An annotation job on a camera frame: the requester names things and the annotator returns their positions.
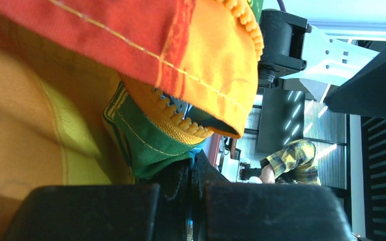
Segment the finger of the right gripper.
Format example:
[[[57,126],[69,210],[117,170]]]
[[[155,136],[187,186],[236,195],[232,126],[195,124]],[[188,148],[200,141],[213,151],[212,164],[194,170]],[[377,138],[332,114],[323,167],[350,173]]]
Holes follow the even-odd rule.
[[[334,112],[386,119],[386,48],[324,102]]]

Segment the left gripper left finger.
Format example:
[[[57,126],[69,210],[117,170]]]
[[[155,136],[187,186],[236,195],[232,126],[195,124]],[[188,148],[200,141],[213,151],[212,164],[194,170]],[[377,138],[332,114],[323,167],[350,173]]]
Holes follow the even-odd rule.
[[[5,240],[185,240],[188,163],[141,184],[43,186],[16,211]]]

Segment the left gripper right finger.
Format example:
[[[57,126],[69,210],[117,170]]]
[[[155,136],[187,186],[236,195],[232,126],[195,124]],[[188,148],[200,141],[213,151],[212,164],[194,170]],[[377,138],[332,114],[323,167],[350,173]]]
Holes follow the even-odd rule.
[[[328,187],[232,183],[204,153],[191,174],[194,240],[355,239]]]

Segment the rainbow striped zip jacket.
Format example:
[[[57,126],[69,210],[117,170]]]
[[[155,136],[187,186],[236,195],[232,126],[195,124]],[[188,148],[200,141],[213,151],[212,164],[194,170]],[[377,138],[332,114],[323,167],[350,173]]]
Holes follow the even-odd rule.
[[[0,240],[49,185],[134,184],[240,138],[262,1],[0,1]]]

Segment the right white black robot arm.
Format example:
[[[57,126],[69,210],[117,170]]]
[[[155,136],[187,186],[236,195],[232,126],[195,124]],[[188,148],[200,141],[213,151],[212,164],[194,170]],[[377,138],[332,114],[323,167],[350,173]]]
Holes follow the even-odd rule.
[[[386,48],[381,52],[326,35],[302,17],[263,10],[261,79],[297,78],[335,86],[316,96],[329,110],[386,119]]]

